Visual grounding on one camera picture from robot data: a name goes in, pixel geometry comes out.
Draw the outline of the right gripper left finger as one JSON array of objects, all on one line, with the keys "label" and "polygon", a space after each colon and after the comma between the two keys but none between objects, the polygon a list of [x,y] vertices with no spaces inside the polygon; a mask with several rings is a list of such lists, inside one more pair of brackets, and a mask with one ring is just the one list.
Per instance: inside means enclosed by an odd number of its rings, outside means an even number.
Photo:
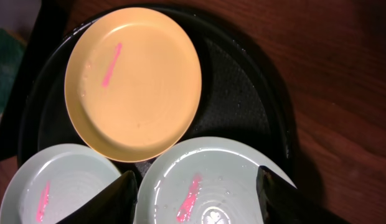
[{"label": "right gripper left finger", "polygon": [[138,185],[134,172],[126,171],[85,205],[58,224],[131,224]]}]

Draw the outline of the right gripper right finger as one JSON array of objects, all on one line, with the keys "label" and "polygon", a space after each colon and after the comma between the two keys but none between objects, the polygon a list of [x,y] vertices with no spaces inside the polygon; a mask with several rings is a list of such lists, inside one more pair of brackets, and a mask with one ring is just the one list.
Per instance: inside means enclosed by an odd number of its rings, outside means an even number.
[{"label": "right gripper right finger", "polygon": [[256,188],[264,224],[347,224],[266,166],[258,167]]}]

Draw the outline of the yellow plate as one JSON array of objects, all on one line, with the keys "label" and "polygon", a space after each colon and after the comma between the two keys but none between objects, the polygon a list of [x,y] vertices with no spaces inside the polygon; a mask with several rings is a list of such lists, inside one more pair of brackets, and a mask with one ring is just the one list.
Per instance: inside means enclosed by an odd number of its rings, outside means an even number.
[{"label": "yellow plate", "polygon": [[187,131],[202,90],[199,58],[184,29],[143,7],[106,14],[79,38],[64,96],[83,141],[119,162],[152,159]]}]

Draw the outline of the green sponge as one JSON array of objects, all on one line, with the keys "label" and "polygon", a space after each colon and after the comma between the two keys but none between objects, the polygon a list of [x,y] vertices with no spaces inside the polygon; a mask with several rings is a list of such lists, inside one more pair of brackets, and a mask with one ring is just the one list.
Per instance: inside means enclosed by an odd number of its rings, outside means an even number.
[{"label": "green sponge", "polygon": [[22,39],[0,28],[0,114],[9,100],[25,49]]}]

